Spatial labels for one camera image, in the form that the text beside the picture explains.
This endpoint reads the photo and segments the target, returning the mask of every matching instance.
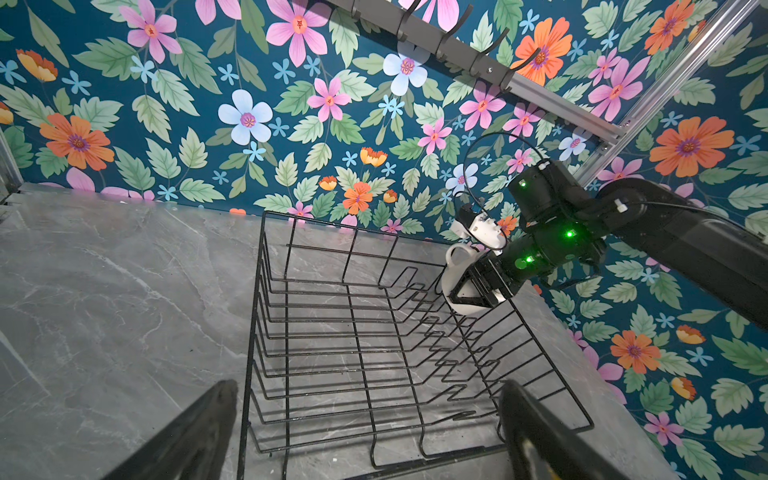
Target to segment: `yellow orange flower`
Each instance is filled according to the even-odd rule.
[[[32,50],[17,50],[16,56],[24,68],[39,81],[53,81],[58,76],[58,70],[53,62],[41,57],[39,53]]]
[[[509,237],[509,234],[518,227],[519,219],[515,217],[506,217],[498,221],[498,225],[502,228],[502,233]]]
[[[636,373],[645,374],[649,369],[659,368],[656,359],[661,358],[661,351],[650,345],[650,339],[645,335],[635,335],[631,330],[625,330],[621,335],[614,335],[611,354],[619,357],[617,362],[626,370],[633,369]]]
[[[336,181],[336,177],[325,177],[320,181],[318,185],[320,185],[320,188],[323,190],[331,191],[336,188],[337,184],[338,182]]]
[[[563,61],[560,57],[571,50],[573,35],[565,35],[570,26],[571,24],[565,18],[558,20],[554,24],[554,28],[552,28],[551,18],[539,22],[536,25],[536,30],[534,30],[533,38],[526,35],[515,50],[515,56],[520,60],[513,63],[511,67],[515,68],[522,65],[534,54],[536,48],[540,48],[541,51],[533,61],[518,70],[518,73],[542,86],[545,77],[556,77],[560,69],[563,68]]]
[[[371,186],[364,182],[357,182],[352,188],[344,192],[344,208],[349,209],[350,215],[357,215],[368,210],[368,202],[373,201],[370,193]]]
[[[4,103],[0,101],[0,124],[10,125],[13,123],[13,112]]]
[[[693,400],[696,398],[696,389],[689,379],[674,378],[670,385],[672,385],[672,390],[684,399]]]
[[[387,190],[384,193],[384,203],[385,204],[394,204],[397,201],[397,192],[394,190]]]
[[[677,327],[677,338],[682,343],[688,343],[690,345],[698,345],[707,341],[704,335],[699,330],[689,327],[688,325],[681,325]]]
[[[699,164],[712,168],[720,163],[725,154],[717,148],[733,145],[733,130],[723,130],[725,120],[709,117],[701,126],[698,117],[680,122],[679,131],[668,128],[656,142],[661,147],[650,151],[650,161],[661,162],[656,171],[669,175],[675,169],[677,177],[693,177],[699,173]]]
[[[373,151],[371,147],[365,147],[360,151],[360,160],[365,165],[373,165],[374,167],[380,167],[386,161],[387,156],[382,151]]]
[[[694,40],[694,38],[696,38],[697,36],[699,36],[699,34],[700,34],[700,33],[701,33],[701,31],[704,29],[704,26],[705,26],[706,24],[707,24],[707,21],[706,21],[706,20],[702,20],[701,22],[699,22],[699,25],[696,25],[696,26],[695,26],[695,27],[694,27],[694,28],[693,28],[693,29],[690,31],[690,33],[688,34],[688,41],[693,41],[693,40]]]
[[[57,157],[66,157],[72,167],[85,170],[86,163],[94,170],[107,167],[105,161],[114,161],[114,152],[108,148],[109,139],[101,130],[91,131],[91,122],[72,115],[71,124],[62,114],[48,116],[51,124],[40,126],[40,135],[52,140],[46,145]]]
[[[678,0],[667,7],[663,18],[658,18],[650,28],[650,37],[645,41],[645,49],[649,55],[655,55],[667,50],[672,40],[683,33],[687,20],[694,14],[694,4],[690,0]]]

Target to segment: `black wire dish rack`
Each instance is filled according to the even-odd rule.
[[[369,465],[329,478],[383,478],[500,452],[506,379],[576,432],[594,428],[513,302],[477,317],[452,312],[439,286],[446,249],[265,212],[238,479],[249,443],[283,454],[283,478],[293,478],[292,461],[306,475],[303,455],[349,445],[367,450]]]

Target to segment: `light blue flower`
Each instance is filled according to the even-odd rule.
[[[539,15],[533,15],[533,8],[528,10],[528,17],[520,22],[520,27],[523,29],[522,35],[525,35],[525,32],[528,30],[534,31],[534,29],[536,29],[536,25],[534,25],[533,22],[536,22],[538,17]]]
[[[315,57],[313,60],[309,55],[306,56],[306,63],[304,64],[304,70],[309,70],[310,77],[320,74],[320,57]]]
[[[711,362],[714,360],[709,355],[704,355],[704,349],[700,346],[696,347],[696,352],[692,352],[690,350],[686,350],[685,353],[690,355],[690,361],[691,363],[700,363],[701,366],[707,366],[707,362]]]
[[[266,148],[259,148],[259,144],[257,144],[255,141],[250,142],[250,149],[243,150],[243,153],[245,155],[249,155],[248,161],[252,162],[256,159],[259,161],[264,161],[264,155],[266,153]]]
[[[69,76],[72,77],[71,80],[69,78],[62,78],[61,81],[63,81],[67,85],[72,85],[73,94],[77,94],[78,91],[81,91],[85,96],[90,95],[88,93],[88,90],[85,90],[86,88],[91,86],[90,81],[81,80],[80,77],[78,76],[78,73],[74,70],[69,71]]]
[[[288,125],[283,125],[283,119],[280,117],[275,118],[275,123],[267,125],[267,127],[272,129],[272,136],[276,137],[277,135],[283,135],[286,136],[286,132],[288,131]]]
[[[672,472],[677,473],[678,477],[682,478],[683,480],[685,480],[687,478],[684,473],[680,473],[680,472],[677,471],[677,463],[670,462],[670,467],[672,467]]]
[[[619,38],[618,33],[614,33],[614,30],[611,30],[608,32],[608,36],[606,38],[603,38],[603,40],[600,42],[600,45],[603,45],[603,48],[601,50],[610,50],[614,47],[614,40]]]
[[[584,40],[582,40],[581,43],[579,43],[578,41],[574,40],[573,48],[571,49],[570,52],[568,52],[568,56],[571,57],[571,61],[575,61],[576,57],[584,54],[584,45],[586,43],[587,43],[587,39],[586,38]]]
[[[568,321],[568,326],[570,326],[572,329],[576,329],[579,325],[581,325],[581,322],[576,320],[576,315],[571,315],[565,319]]]
[[[392,97],[390,100],[388,95],[384,95],[384,101],[379,103],[379,108],[383,108],[386,113],[391,113],[394,120],[396,115],[402,115],[402,107],[405,104],[404,101],[398,104],[396,98]]]
[[[462,135],[462,145],[469,145],[478,138],[475,136],[475,131],[472,130],[466,135]]]
[[[225,70],[223,67],[219,67],[219,71],[221,72],[221,81],[229,81],[230,85],[235,84],[235,80],[240,80],[240,76],[236,73],[232,73],[232,64],[227,64],[227,69]]]
[[[160,190],[157,191],[157,195],[159,197],[165,197],[165,201],[170,201],[171,198],[178,198],[179,196],[176,195],[174,192],[176,191],[176,187],[168,187],[166,188],[165,185],[159,186]]]
[[[293,71],[288,70],[288,59],[283,59],[283,65],[281,66],[276,61],[272,62],[272,66],[277,70],[277,73],[275,74],[275,78],[282,78],[283,81],[288,85],[288,77],[294,78],[296,77],[296,74],[293,73]]]
[[[356,158],[357,154],[351,154],[349,151],[347,151],[346,156],[342,158],[342,160],[346,162],[346,167],[349,168],[350,165],[357,165],[357,161],[355,161]]]
[[[456,119],[453,121],[453,123],[452,123],[452,126],[453,126],[454,128],[463,128],[463,127],[464,127],[464,122],[466,122],[466,121],[467,121],[467,119],[466,119],[466,118],[462,118],[462,116],[461,116],[461,115],[459,115],[459,116],[458,116],[458,117],[456,117]]]
[[[672,320],[674,320],[675,318],[676,317],[672,315],[666,316],[663,313],[659,313],[659,318],[657,318],[656,321],[661,324],[661,328],[672,329],[674,328],[674,325],[672,324]]]
[[[647,283],[648,285],[652,285],[653,283],[656,283],[656,279],[659,277],[658,273],[653,273],[653,270],[650,268],[645,269],[644,273],[640,274],[640,281],[643,283]]]
[[[8,60],[5,65],[0,61],[0,74],[5,74],[5,81],[13,85],[13,79],[20,81],[21,83],[27,83],[27,79],[16,73],[14,70],[18,68],[16,60]]]
[[[672,110],[668,116],[661,119],[661,123],[664,124],[664,128],[669,128],[670,125],[676,127],[682,117],[683,115],[675,115],[674,110]]]
[[[389,164],[389,162],[384,164],[384,169],[382,172],[384,173],[385,177],[388,177],[389,175],[392,175],[395,173],[395,167],[397,167],[397,164]]]
[[[760,141],[760,137],[761,137],[760,135],[755,135],[754,137],[747,140],[746,138],[744,138],[743,135],[739,135],[738,137],[736,137],[736,141],[739,143],[731,145],[730,149],[736,150],[738,148],[739,151],[737,151],[736,153],[738,153],[739,155],[744,155],[744,152],[746,152],[747,150],[758,151],[760,147],[758,147],[754,143],[757,141]]]
[[[214,170],[214,182],[218,180],[219,185],[226,183],[229,183],[230,181],[226,179],[227,172],[219,172]]]
[[[147,60],[147,63],[141,63],[141,60],[139,60],[139,57],[136,55],[131,57],[131,60],[136,64],[135,67],[131,67],[131,71],[134,73],[141,73],[141,81],[147,83],[148,78],[157,80],[157,76],[152,72],[154,69],[154,62],[152,60]]]

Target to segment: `metal corner post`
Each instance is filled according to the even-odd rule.
[[[18,171],[11,147],[0,131],[0,200],[18,191],[23,183],[22,173]]]
[[[470,75],[482,78],[502,91],[535,103],[563,120],[584,128],[605,144],[615,144],[622,136],[616,125],[594,116],[585,109],[563,99],[539,84],[515,74],[508,66],[477,51],[452,36],[452,33],[424,22],[387,0],[324,0],[350,12],[354,19],[362,18],[382,30],[389,31],[401,41],[406,39],[435,55],[441,61],[458,65]]]
[[[632,140],[639,135],[651,118],[674,96],[675,92],[693,75],[717,47],[738,28],[758,6],[760,0],[727,0],[712,15],[706,28],[685,48],[683,54],[652,84],[641,99],[621,121],[624,134],[613,144],[604,144],[587,159],[575,173],[582,187],[589,185],[597,175]]]

